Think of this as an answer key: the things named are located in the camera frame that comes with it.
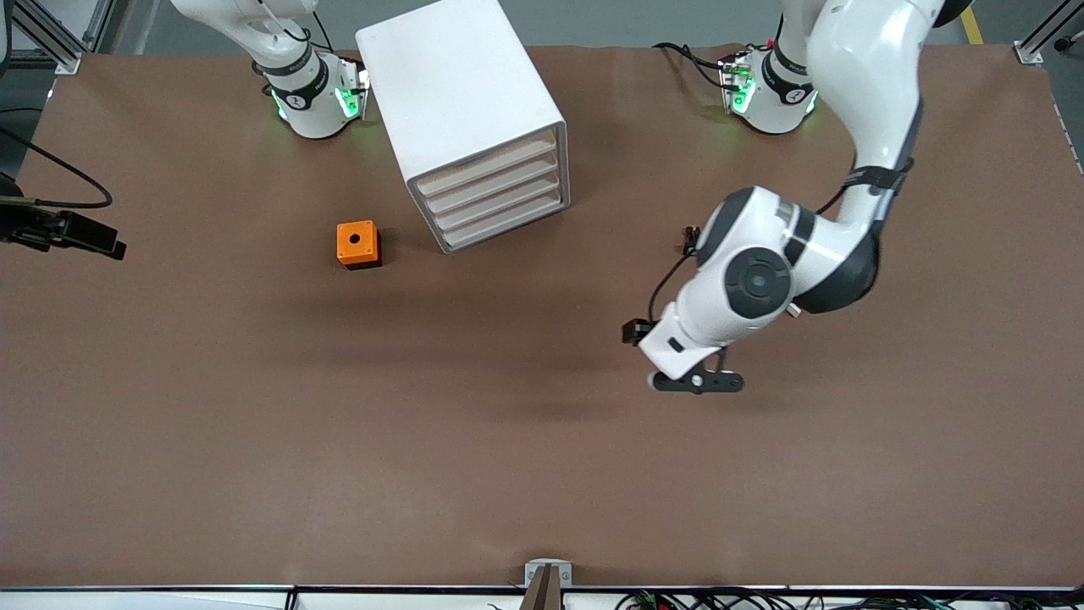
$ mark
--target orange box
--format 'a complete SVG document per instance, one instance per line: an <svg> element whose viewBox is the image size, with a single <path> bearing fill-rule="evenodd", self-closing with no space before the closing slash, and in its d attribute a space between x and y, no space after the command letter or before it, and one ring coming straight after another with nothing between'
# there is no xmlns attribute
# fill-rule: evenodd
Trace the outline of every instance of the orange box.
<svg viewBox="0 0 1084 610"><path fill-rule="evenodd" d="M335 232L336 255L347 269L370 269L384 263L380 232L372 220L344 222Z"/></svg>

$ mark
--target white box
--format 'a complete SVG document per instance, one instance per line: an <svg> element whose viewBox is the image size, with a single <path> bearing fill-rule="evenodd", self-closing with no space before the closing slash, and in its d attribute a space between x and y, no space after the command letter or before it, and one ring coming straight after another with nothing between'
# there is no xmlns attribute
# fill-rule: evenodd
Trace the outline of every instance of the white box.
<svg viewBox="0 0 1084 610"><path fill-rule="evenodd" d="M358 30L406 187L452 252L569 204L565 119L496 0Z"/></svg>

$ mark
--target brown table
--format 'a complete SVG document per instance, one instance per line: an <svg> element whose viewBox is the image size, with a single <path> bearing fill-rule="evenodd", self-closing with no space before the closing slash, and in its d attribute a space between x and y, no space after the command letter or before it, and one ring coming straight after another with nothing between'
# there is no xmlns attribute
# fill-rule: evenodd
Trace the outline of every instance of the brown table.
<svg viewBox="0 0 1084 610"><path fill-rule="evenodd" d="M247 57L60 78L35 139L113 190L129 249L0 248L0 583L485 584L537 556L603 584L1081 581L1084 180L1043 72L927 49L877 287L694 398L647 390L621 324L726 193L831 195L846 132L754 133L660 51L531 54L572 207L453 256L379 122L295 137ZM40 158L21 183L93 196ZM387 264L346 271L361 218Z"/></svg>

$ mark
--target yellow tape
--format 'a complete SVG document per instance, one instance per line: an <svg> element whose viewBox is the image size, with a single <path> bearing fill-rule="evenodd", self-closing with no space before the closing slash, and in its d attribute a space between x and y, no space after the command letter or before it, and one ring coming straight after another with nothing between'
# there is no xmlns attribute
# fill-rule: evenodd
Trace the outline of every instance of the yellow tape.
<svg viewBox="0 0 1084 610"><path fill-rule="evenodd" d="M967 33L967 41L971 44L982 44L982 33L979 31L979 22L975 21L975 11L968 7L964 10L959 18L964 22L964 31Z"/></svg>

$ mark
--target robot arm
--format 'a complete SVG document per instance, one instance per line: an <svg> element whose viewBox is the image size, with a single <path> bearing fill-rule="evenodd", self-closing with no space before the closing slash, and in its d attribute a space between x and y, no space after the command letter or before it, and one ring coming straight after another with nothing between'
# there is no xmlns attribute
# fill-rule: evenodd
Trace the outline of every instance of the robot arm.
<svg viewBox="0 0 1084 610"><path fill-rule="evenodd" d="M326 138L361 116L369 75L357 62L317 52L293 20L317 0L172 0L184 16L210 26L251 55L271 83L279 115L299 135Z"/></svg>
<svg viewBox="0 0 1084 610"><path fill-rule="evenodd" d="M646 335L627 327L627 341L661 372L650 379L656 389L740 390L740 376L709 372L702 362L765 327L791 302L812 313L831 312L873 286L881 226L909 169L921 117L918 55L942 3L784 2L779 40L759 57L746 91L759 98L735 109L748 113L754 127L759 120L780 131L793 128L812 92L796 82L808 72L854 141L855 165L841 189L840 211L829 220L761 186L727 196L696 244L696 275L657 324L640 325L649 328ZM804 30L804 46L790 42ZM795 90L802 99L788 98ZM784 120L773 120L779 116Z"/></svg>

